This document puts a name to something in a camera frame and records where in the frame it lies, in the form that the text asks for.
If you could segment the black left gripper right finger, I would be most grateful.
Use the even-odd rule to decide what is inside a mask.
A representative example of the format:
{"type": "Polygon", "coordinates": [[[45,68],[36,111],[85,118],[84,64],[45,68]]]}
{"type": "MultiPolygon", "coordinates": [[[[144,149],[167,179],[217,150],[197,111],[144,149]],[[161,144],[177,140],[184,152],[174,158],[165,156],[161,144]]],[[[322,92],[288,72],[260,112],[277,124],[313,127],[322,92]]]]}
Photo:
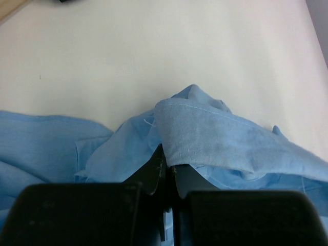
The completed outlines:
{"type": "Polygon", "coordinates": [[[299,192],[221,190],[190,165],[171,167],[171,189],[175,245],[327,245],[299,192]]]}

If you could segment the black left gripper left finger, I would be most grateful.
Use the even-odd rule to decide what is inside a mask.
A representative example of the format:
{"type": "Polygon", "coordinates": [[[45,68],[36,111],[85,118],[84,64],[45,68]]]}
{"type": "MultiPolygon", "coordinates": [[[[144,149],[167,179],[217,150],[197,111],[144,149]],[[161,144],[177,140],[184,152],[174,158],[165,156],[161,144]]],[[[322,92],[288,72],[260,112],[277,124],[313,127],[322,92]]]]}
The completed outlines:
{"type": "Polygon", "coordinates": [[[7,217],[1,245],[160,245],[166,169],[158,146],[124,182],[29,186],[7,217]]]}

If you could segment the light blue shirt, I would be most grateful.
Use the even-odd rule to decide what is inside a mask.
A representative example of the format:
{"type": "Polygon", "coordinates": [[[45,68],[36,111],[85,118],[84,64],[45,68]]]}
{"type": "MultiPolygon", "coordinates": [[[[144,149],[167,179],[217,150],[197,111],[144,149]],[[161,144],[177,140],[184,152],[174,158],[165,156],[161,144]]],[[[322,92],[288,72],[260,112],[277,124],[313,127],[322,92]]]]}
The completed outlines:
{"type": "Polygon", "coordinates": [[[191,85],[116,131],[66,116],[1,112],[1,232],[32,185],[124,182],[162,146],[165,240],[175,245],[171,167],[190,165],[221,190],[295,191],[314,206],[327,234],[327,162],[234,115],[191,85]]]}

